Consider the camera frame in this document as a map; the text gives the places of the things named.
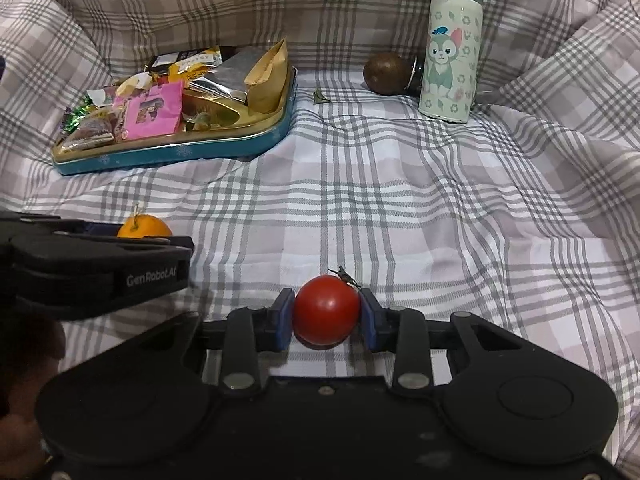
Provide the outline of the person's left hand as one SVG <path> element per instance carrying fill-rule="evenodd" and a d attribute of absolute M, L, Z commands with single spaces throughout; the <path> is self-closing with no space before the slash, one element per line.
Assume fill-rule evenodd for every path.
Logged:
<path fill-rule="evenodd" d="M 60 322 L 44 324 L 40 341 L 29 341 L 18 372 L 1 375 L 1 478 L 29 477 L 46 461 L 35 404 L 41 388 L 56 374 L 65 356 Z"/>

